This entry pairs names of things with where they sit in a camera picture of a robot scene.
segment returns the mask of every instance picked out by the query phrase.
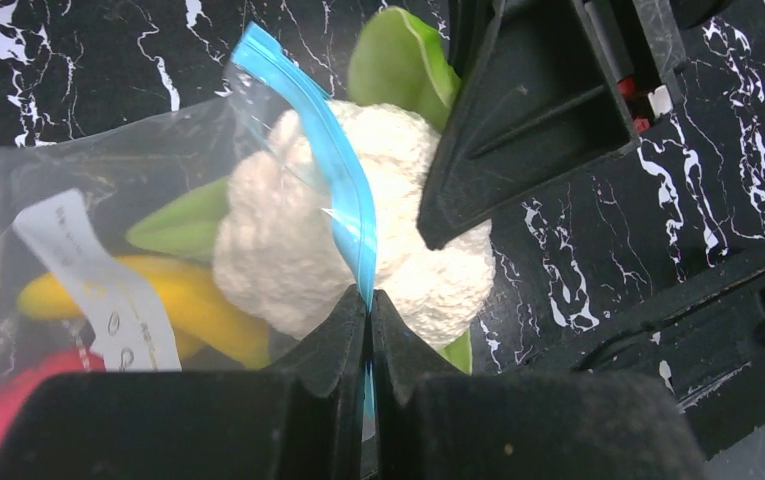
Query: bag label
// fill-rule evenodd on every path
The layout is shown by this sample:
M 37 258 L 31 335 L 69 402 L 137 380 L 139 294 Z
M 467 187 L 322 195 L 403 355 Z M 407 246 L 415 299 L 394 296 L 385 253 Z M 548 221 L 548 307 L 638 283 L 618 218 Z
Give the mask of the bag label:
M 96 237 L 78 189 L 21 211 L 14 232 L 61 282 L 96 334 L 107 371 L 181 370 L 161 298 Z

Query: ziplock bag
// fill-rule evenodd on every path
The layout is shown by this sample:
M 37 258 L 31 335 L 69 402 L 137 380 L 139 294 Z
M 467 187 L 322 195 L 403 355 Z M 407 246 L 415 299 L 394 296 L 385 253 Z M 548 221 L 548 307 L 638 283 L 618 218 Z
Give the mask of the ziplock bag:
M 370 305 L 373 199 L 325 94 L 254 24 L 226 75 L 226 98 L 0 148 L 0 442 L 50 376 L 265 368 L 349 284 Z

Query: white cauliflower head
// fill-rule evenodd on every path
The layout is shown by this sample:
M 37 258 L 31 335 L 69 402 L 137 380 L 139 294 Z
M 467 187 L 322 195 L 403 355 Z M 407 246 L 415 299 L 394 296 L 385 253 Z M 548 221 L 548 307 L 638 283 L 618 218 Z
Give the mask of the white cauliflower head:
M 439 135 L 418 115 L 391 105 L 329 105 L 373 192 L 376 288 L 388 293 L 409 328 L 442 348 L 464 333 L 490 294 L 491 223 L 443 250 L 427 249 L 417 213 Z M 315 168 L 308 140 L 297 131 L 299 117 L 289 111 L 270 134 L 284 167 L 257 152 L 232 174 L 230 214 L 214 249 L 214 279 L 239 308 L 302 339 L 326 319 L 354 280 L 332 241 L 332 219 L 323 210 L 329 198 L 298 178 L 311 179 Z

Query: yellow banana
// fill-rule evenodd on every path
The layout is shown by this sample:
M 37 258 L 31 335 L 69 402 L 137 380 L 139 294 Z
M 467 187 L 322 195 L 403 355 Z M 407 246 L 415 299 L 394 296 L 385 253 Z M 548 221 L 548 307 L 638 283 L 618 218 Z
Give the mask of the yellow banana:
M 267 323 L 229 303 L 214 285 L 210 270 L 149 255 L 122 256 L 117 261 L 144 277 L 158 293 L 176 332 L 180 357 L 183 350 L 186 355 L 196 353 L 197 342 L 204 342 L 246 368 L 259 369 L 270 364 Z M 17 309 L 35 320 L 64 320 L 82 315 L 51 273 L 34 279 L 20 292 Z

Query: black marble surface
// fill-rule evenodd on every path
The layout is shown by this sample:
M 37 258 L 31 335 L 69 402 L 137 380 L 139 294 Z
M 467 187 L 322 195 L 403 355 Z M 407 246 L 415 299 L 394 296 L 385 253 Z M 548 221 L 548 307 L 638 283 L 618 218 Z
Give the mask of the black marble surface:
M 62 142 L 220 95 L 250 21 L 343 97 L 363 21 L 395 4 L 446 34 L 441 0 L 0 0 L 0 145 Z M 684 41 L 687 102 L 637 153 L 494 220 L 477 369 L 520 364 L 765 244 L 765 0 L 736 0 Z

